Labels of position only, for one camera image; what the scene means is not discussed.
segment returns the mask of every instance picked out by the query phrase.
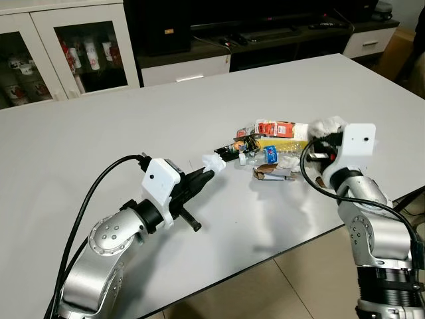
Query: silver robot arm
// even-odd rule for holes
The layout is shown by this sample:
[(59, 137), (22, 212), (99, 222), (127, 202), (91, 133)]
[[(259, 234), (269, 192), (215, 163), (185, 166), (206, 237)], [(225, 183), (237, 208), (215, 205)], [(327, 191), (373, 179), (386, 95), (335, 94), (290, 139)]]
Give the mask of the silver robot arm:
[(149, 234), (170, 228), (178, 216), (194, 231), (201, 228), (183, 204), (201, 191), (214, 171), (202, 168), (185, 175), (168, 159), (144, 158), (147, 163), (145, 169), (141, 165), (145, 171), (141, 185), (145, 199), (127, 202), (118, 213), (93, 226), (63, 284), (59, 318), (109, 318), (128, 263)]
[[(307, 160), (321, 163), (324, 184), (337, 195), (366, 199), (388, 207), (392, 202), (371, 178), (364, 176), (375, 140), (373, 124), (348, 124), (336, 144), (326, 139), (314, 144), (316, 154)], [(406, 225), (384, 209), (338, 201), (338, 214), (349, 230), (361, 297), (356, 307), (360, 319), (425, 319), (412, 262), (412, 242)]]

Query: blue label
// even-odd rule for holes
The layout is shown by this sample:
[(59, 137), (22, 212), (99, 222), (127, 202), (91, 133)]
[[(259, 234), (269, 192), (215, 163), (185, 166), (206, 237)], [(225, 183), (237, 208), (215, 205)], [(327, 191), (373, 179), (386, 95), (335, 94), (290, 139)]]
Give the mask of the blue label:
[(264, 148), (264, 157), (267, 164), (273, 164), (278, 161), (278, 153), (274, 145), (266, 146)]

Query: drawer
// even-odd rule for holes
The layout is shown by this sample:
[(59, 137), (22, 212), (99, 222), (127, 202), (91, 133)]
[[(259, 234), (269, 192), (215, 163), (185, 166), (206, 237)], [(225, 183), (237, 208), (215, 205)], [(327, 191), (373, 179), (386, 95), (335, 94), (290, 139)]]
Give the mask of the drawer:
[(348, 58), (384, 52), (396, 28), (354, 33), (344, 50)]
[(206, 76), (228, 73), (230, 56), (215, 56), (189, 62), (143, 68), (141, 75), (145, 86), (182, 82)]

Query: television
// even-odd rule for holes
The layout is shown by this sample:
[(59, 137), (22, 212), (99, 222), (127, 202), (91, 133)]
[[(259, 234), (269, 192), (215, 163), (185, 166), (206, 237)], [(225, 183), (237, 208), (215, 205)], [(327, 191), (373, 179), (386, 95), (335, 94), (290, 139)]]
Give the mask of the television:
[(192, 31), (274, 24), (326, 12), (330, 0), (189, 0)]

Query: tv stand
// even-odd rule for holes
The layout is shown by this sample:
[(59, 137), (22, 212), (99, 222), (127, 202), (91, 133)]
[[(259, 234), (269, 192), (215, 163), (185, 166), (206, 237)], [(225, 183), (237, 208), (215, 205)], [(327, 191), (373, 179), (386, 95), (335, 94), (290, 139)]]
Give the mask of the tv stand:
[[(334, 18), (327, 18), (327, 21), (343, 23)], [(349, 58), (361, 56), (361, 60), (364, 60), (365, 56), (377, 58), (382, 54), (398, 24), (394, 20), (355, 23), (354, 34), (352, 27), (311, 30), (308, 25), (297, 24), (295, 27), (270, 30), (244, 29), (241, 34), (247, 38), (248, 44), (232, 45), (231, 53), (219, 45), (220, 39), (228, 38), (228, 33), (223, 33), (209, 37), (204, 35), (201, 39), (206, 42), (193, 39), (189, 52), (162, 56), (148, 56), (140, 52), (136, 57), (144, 86), (192, 80), (326, 54), (347, 53)], [(367, 46), (368, 39), (377, 43)]]

